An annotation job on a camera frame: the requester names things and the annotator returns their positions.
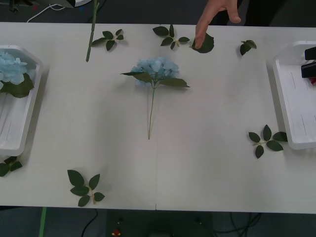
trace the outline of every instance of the finger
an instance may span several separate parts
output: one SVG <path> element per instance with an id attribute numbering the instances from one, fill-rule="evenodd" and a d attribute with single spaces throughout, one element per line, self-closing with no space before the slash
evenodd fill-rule
<path id="1" fill-rule="evenodd" d="M 239 23 L 241 21 L 241 18 L 238 15 L 237 0 L 231 0 L 226 9 L 231 22 Z"/>

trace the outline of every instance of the white cable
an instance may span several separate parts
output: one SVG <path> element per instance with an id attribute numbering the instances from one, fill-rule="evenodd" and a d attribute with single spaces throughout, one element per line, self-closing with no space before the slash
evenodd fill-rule
<path id="1" fill-rule="evenodd" d="M 43 11 L 41 11 L 40 13 L 38 13 L 38 14 L 36 14 L 35 16 L 33 16 L 33 17 L 31 17 L 26 23 L 29 23 L 31 20 L 33 20 L 35 17 L 37 17 L 37 16 L 39 16 L 39 15 L 41 15 L 43 12 L 45 12 L 47 9 L 49 9 L 49 8 L 52 8 L 52 6 L 59 6 L 58 4 L 54 4 L 54 5 L 49 5 L 47 8 L 45 8 Z M 62 9 L 64 9 L 64 8 L 61 8 L 61 9 L 54 9 L 54 8 L 52 8 L 53 10 L 55 10 L 55 11 L 59 11 L 59 10 L 62 10 Z"/>

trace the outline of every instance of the artificial hydrangea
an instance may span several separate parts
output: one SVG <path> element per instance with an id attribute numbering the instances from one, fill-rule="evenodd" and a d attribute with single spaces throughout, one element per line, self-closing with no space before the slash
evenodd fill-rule
<path id="1" fill-rule="evenodd" d="M 24 81 L 23 74 L 27 72 L 27 63 L 21 62 L 20 58 L 14 58 L 12 55 L 0 51 L 0 89 L 3 82 L 10 82 L 18 85 Z"/>

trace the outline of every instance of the flower stem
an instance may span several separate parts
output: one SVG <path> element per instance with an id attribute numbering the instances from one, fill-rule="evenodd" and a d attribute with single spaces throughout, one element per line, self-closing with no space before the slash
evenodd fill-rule
<path id="1" fill-rule="evenodd" d="M 153 114 L 153 106 L 154 106 L 155 89 L 156 89 L 156 88 L 153 88 L 152 110 L 150 111 L 149 129 L 148 129 L 148 140 L 150 140 L 150 128 L 151 128 L 151 126 L 152 126 L 152 114 Z"/>
<path id="2" fill-rule="evenodd" d="M 92 46 L 92 41 L 93 41 L 95 22 L 97 19 L 98 7 L 99 7 L 99 3 L 97 2 L 97 0 L 93 0 L 93 19 L 92 19 L 91 34 L 90 34 L 90 40 L 89 40 L 89 48 L 87 52 L 87 57 L 85 58 L 86 62 L 89 62 L 89 58 L 90 58 L 90 52 L 91 52 L 91 46 Z"/>

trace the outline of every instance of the white plastic tray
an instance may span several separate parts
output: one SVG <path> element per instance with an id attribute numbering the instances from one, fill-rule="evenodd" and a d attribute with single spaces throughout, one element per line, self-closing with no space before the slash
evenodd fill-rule
<path id="1" fill-rule="evenodd" d="M 33 113 L 40 78 L 42 62 L 25 49 L 14 45 L 0 45 L 0 50 L 20 58 L 26 65 L 34 88 L 24 98 L 0 94 L 0 155 L 18 156 L 24 150 L 25 140 Z"/>
<path id="2" fill-rule="evenodd" d="M 301 66 L 312 62 L 304 52 L 315 46 L 316 41 L 295 42 L 273 63 L 289 146 L 296 150 L 316 147 L 316 86 L 301 74 Z"/>

